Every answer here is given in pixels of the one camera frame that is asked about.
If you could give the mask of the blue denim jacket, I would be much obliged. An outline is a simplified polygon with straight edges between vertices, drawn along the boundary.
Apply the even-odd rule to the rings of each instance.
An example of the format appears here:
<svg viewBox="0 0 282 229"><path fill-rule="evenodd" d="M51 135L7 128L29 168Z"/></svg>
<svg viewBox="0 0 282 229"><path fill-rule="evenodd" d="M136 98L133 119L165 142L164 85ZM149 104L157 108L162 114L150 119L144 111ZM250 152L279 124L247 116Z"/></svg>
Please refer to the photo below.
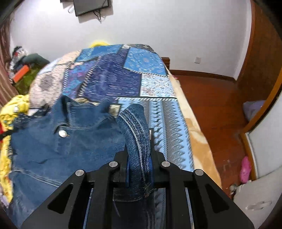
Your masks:
<svg viewBox="0 0 282 229"><path fill-rule="evenodd" d="M151 144L144 108L131 104L117 117L110 101L78 103L61 96L52 108L20 114L11 135L13 199L7 214L20 227L67 178L113 161L127 146L129 186L114 190L113 228L153 228Z"/></svg>

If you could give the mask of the pile of clothes in corner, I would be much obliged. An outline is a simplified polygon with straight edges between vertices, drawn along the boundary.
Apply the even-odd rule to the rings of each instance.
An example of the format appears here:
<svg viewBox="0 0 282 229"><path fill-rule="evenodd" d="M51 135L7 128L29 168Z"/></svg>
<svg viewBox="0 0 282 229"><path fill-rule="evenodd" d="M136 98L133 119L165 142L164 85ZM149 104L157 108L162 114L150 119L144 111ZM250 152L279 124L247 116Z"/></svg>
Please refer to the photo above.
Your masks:
<svg viewBox="0 0 282 229"><path fill-rule="evenodd" d="M50 61L43 58L41 55L37 53L28 54L23 47L16 46L12 53L9 70L12 73L17 73L24 65L30 66L36 64L44 67L49 63Z"/></svg>

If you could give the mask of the beige cartoon blanket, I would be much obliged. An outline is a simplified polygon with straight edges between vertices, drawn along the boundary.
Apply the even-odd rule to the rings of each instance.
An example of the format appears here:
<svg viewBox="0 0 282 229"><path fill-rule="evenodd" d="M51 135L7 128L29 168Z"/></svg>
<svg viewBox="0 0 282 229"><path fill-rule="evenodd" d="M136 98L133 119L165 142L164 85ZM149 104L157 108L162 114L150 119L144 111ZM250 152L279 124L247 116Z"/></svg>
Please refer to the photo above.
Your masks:
<svg viewBox="0 0 282 229"><path fill-rule="evenodd" d="M194 168L202 169L219 187L222 187L222 181L216 168L211 148L205 135L201 131L197 118L195 117L188 100L185 97L180 82L171 73L168 73L168 75L180 105L180 110L188 127Z"/></svg>

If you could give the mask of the pink slipper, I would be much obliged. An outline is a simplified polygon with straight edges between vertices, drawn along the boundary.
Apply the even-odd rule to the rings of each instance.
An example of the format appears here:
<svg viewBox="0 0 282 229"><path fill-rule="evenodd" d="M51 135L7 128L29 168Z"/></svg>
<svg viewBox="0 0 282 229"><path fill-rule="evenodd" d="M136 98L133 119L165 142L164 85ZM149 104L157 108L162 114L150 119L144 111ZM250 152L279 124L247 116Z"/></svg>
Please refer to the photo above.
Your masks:
<svg viewBox="0 0 282 229"><path fill-rule="evenodd" d="M248 182L251 173L251 163L249 158L245 156L241 162L240 181L242 184Z"/></svg>

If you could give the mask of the blue patchwork bed cover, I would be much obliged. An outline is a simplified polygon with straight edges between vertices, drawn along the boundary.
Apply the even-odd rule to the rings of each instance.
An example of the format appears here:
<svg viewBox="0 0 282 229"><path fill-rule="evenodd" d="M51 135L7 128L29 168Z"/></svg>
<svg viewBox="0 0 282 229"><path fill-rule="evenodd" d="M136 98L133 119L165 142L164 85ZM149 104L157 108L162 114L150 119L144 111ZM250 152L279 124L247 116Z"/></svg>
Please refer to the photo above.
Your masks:
<svg viewBox="0 0 282 229"><path fill-rule="evenodd" d="M113 116L131 104L142 105L155 149L181 169L194 169L190 135L173 78L150 46L107 45L59 57L32 82L28 114L45 104L52 106L60 95L81 103L108 99Z"/></svg>

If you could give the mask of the white sliding wardrobe door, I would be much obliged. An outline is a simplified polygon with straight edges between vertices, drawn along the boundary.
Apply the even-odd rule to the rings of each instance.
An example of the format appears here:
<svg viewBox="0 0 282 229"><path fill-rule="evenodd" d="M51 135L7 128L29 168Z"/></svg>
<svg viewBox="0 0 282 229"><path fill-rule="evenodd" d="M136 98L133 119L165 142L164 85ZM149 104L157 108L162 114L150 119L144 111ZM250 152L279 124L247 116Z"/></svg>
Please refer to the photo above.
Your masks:
<svg viewBox="0 0 282 229"><path fill-rule="evenodd" d="M252 180L281 167L281 73L263 106L240 136L251 164Z"/></svg>

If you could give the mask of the green patterned storage box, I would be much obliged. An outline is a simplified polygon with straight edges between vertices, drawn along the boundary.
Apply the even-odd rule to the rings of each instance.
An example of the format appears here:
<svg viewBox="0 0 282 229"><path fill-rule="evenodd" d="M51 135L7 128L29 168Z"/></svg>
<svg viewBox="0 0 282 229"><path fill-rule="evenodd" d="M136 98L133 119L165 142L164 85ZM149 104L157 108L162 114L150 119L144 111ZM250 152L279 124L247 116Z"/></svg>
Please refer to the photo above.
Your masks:
<svg viewBox="0 0 282 229"><path fill-rule="evenodd" d="M19 94L26 95L29 93L30 86L41 68L31 68L14 86Z"/></svg>

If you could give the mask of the yellow plush at bed end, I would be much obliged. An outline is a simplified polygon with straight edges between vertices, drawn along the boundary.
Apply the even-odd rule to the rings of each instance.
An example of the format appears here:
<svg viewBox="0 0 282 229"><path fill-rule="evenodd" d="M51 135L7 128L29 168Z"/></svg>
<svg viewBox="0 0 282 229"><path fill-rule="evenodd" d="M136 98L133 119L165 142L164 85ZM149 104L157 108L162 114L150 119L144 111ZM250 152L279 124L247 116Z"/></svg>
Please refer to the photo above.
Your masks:
<svg viewBox="0 0 282 229"><path fill-rule="evenodd" d="M94 47L99 47L99 46L108 46L108 45L109 43L105 41L96 40L90 44L89 48L94 48Z"/></svg>

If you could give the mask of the red striped curtain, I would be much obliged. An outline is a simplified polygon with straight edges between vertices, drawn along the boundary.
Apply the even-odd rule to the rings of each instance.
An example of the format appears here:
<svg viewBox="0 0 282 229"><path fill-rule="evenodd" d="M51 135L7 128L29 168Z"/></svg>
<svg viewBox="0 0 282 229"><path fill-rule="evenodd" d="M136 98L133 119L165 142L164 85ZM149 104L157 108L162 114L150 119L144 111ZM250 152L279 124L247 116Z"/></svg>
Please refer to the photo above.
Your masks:
<svg viewBox="0 0 282 229"><path fill-rule="evenodd" d="M10 54L10 24L11 19L7 17L1 25L1 62L0 62L0 104L1 108L18 95L18 91L12 86L9 79L9 64L11 61Z"/></svg>

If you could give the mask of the orange box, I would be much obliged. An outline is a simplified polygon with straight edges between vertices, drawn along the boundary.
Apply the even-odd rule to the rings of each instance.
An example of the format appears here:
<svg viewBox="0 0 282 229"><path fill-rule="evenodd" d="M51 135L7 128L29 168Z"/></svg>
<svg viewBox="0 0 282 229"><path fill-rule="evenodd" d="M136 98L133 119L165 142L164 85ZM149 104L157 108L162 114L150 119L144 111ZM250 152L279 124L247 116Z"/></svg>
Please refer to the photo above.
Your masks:
<svg viewBox="0 0 282 229"><path fill-rule="evenodd" d="M23 76L25 76L26 73L28 73L30 70L29 66L28 65L24 65L22 66L21 69L19 69L19 71L14 75L14 83L17 83L19 80L21 80L21 78Z"/></svg>

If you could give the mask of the wooden door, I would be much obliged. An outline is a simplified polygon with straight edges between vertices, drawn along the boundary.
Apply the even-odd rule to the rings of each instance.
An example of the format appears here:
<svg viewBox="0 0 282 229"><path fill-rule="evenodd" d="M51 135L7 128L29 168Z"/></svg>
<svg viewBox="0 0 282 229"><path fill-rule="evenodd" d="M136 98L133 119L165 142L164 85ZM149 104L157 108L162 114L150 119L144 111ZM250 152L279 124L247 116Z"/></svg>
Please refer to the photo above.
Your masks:
<svg viewBox="0 0 282 229"><path fill-rule="evenodd" d="M237 79L243 102L266 100L281 70L281 37L262 1L251 1L247 54Z"/></svg>

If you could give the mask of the white wall socket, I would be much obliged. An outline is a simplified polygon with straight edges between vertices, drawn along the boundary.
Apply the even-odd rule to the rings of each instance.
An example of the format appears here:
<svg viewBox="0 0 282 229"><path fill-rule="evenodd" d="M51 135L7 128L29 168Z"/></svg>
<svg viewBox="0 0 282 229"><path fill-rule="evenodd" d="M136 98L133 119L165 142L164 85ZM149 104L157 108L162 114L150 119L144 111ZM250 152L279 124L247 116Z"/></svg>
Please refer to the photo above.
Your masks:
<svg viewBox="0 0 282 229"><path fill-rule="evenodd" d="M195 57L195 63L200 64L201 63L201 58L200 57Z"/></svg>

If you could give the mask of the small black wall monitor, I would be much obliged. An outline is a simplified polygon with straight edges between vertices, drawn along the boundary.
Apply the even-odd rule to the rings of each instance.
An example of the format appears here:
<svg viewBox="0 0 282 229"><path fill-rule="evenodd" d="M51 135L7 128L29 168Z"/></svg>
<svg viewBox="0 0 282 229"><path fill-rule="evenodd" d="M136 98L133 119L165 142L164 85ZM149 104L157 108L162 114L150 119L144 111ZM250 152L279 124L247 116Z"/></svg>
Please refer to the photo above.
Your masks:
<svg viewBox="0 0 282 229"><path fill-rule="evenodd" d="M73 0L73 3L76 16L81 16L111 6L110 0Z"/></svg>

